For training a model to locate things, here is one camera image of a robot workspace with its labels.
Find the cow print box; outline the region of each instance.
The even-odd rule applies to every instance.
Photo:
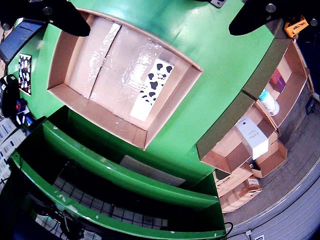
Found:
[[[145,122],[175,67],[156,59],[131,110],[130,116]]]

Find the white box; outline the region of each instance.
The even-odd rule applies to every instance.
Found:
[[[253,160],[268,152],[268,138],[247,115],[244,115],[235,126]]]

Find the gray floor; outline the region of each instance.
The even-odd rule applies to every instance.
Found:
[[[263,191],[234,212],[224,215],[225,222],[239,224],[266,210],[284,197],[308,173],[320,157],[320,114],[306,115],[310,97],[305,86],[289,116],[280,126],[280,140],[288,148],[286,161],[260,179]]]

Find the white card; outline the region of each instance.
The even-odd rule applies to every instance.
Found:
[[[175,67],[161,59],[156,59],[144,85],[133,105],[130,116],[145,122],[160,92],[164,88]]]
[[[3,153],[6,159],[10,157],[10,155],[15,151],[15,149],[22,143],[25,138],[25,134],[21,129],[19,129],[1,144],[0,151]]]
[[[2,144],[7,137],[16,129],[17,127],[9,118],[4,118],[0,121],[0,144]]]

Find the blue object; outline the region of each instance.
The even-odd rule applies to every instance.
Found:
[[[263,89],[261,95],[259,96],[259,100],[260,101],[264,101],[266,100],[266,98],[268,97],[268,90],[267,89]]]
[[[16,109],[17,109],[18,113],[21,113],[24,110],[26,110],[27,104],[28,104],[28,102],[26,100],[24,100],[23,98],[20,98],[19,100],[17,100],[16,101]]]

